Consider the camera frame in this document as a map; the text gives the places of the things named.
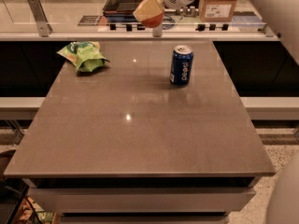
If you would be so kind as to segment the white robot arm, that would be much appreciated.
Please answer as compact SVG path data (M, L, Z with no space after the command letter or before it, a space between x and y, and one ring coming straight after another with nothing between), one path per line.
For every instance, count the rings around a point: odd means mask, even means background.
M155 28L164 10L185 7L194 0L143 0L134 11L137 21ZM291 56L299 61L299 0L249 0L279 37ZM264 224L299 224L299 154L283 168L267 205Z

